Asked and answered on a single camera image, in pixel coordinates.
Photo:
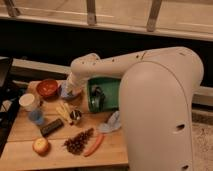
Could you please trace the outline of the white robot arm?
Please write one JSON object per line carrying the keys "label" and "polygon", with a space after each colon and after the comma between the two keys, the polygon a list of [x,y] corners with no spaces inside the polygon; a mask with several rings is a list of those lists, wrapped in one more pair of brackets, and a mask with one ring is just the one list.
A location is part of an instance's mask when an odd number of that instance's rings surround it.
{"label": "white robot arm", "polygon": [[169,47],[71,63],[68,86],[117,77],[119,113],[131,171],[193,171],[192,99],[204,75],[200,57]]}

